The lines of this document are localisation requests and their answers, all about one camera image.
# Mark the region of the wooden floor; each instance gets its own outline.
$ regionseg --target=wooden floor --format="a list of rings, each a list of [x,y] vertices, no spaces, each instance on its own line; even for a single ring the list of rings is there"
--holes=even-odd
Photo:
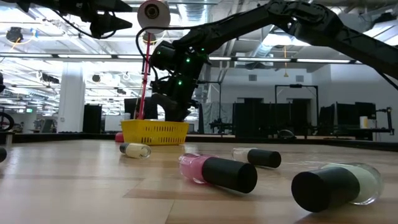
[[[282,154],[275,170],[257,168],[259,181],[243,195],[185,180],[184,152],[230,158],[233,147]],[[195,144],[153,147],[146,161],[123,156],[112,141],[15,144],[0,164],[0,223],[398,223],[398,154],[330,146]],[[300,208],[290,182],[327,162],[366,162],[384,176],[385,190],[369,206],[318,214]]]

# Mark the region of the pink pole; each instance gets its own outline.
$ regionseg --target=pink pole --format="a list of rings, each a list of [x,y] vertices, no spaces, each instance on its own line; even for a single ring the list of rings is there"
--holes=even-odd
[[[138,114],[138,119],[144,119],[144,100],[145,100],[145,92],[147,88],[147,81],[148,81],[148,68],[149,68],[149,47],[150,47],[150,33],[148,33],[148,42],[147,42],[147,55],[146,55],[146,60],[145,60],[145,71],[144,71],[144,78],[142,79],[142,96],[141,96],[141,102],[139,105],[139,114]]]

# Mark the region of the yellow plastic basket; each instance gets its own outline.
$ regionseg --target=yellow plastic basket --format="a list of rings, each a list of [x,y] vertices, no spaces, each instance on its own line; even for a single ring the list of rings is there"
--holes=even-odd
[[[184,144],[189,124],[169,121],[122,121],[124,142],[146,145]]]

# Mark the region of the black robotic arm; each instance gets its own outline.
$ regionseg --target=black robotic arm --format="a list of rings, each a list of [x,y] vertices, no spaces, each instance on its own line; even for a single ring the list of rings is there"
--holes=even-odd
[[[333,48],[363,64],[398,79],[398,49],[346,27],[330,9],[303,1],[271,0],[248,12],[192,29],[172,44],[163,41],[150,63],[174,71],[168,80],[152,82],[152,97],[166,112],[167,121],[183,121],[194,105],[192,94],[208,54],[225,42],[273,24],[298,40]]]
[[[128,29],[132,24],[110,15],[109,12],[132,12],[132,8],[122,0],[3,0],[16,3],[23,11],[28,12],[31,4],[53,9],[58,15],[71,14],[90,22],[90,31],[94,38],[100,39],[107,32]]]

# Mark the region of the black nail polish cap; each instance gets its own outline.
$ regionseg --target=black nail polish cap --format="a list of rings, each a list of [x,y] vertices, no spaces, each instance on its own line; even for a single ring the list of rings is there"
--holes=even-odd
[[[119,146],[119,150],[121,153],[125,154],[127,147],[130,145],[130,143],[123,143]]]
[[[201,174],[205,181],[242,193],[251,192],[257,184],[257,170],[252,164],[221,159],[208,158]]]
[[[292,181],[294,200],[309,212],[339,207],[356,199],[359,191],[358,179],[342,167],[301,172]]]
[[[277,168],[282,162],[279,152],[261,149],[251,149],[248,152],[248,161],[255,166],[266,166]]]
[[[7,158],[7,151],[5,148],[0,147],[0,162],[5,161]]]

